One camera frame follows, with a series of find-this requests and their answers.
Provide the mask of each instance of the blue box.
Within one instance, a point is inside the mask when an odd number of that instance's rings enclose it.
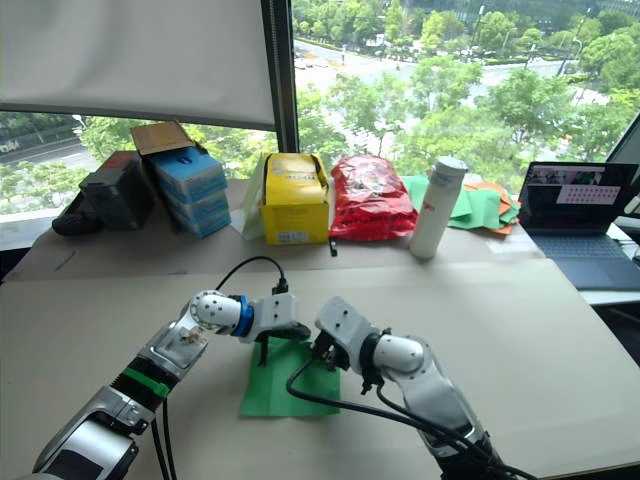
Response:
[[[154,153],[149,160],[163,190],[184,203],[227,188],[222,164],[197,147]]]
[[[229,215],[228,210],[225,210],[218,215],[207,217],[199,222],[189,220],[189,218],[185,217],[178,210],[173,208],[170,208],[170,210],[180,224],[198,238],[204,238],[207,235],[211,235],[213,232],[217,232],[221,228],[231,224],[231,216]]]
[[[165,198],[171,209],[178,210],[183,216],[195,223],[229,211],[229,201],[225,190],[215,192],[193,203],[181,202],[168,192],[165,192]]]

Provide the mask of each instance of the green strap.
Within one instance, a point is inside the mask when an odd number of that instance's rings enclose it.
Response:
[[[127,377],[133,378],[137,382],[140,382],[145,387],[150,388],[151,390],[153,390],[153,393],[155,393],[159,397],[166,398],[171,391],[171,389],[164,383],[156,382],[152,378],[147,377],[144,373],[140,373],[132,368],[125,368],[122,373]]]

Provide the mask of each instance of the red bag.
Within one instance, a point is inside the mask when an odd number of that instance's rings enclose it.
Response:
[[[368,242],[413,232],[418,212],[391,162],[374,155],[342,157],[331,175],[336,211],[329,236]]]

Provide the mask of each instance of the keyboard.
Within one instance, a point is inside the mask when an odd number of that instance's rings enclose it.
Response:
[[[603,235],[599,237],[535,236],[533,240],[549,257],[626,258],[618,244]]]

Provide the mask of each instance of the white cylindrical bottle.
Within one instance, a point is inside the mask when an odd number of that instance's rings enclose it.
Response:
[[[424,194],[418,224],[409,250],[418,258],[436,254],[440,239],[456,204],[467,164],[453,157],[440,157]]]

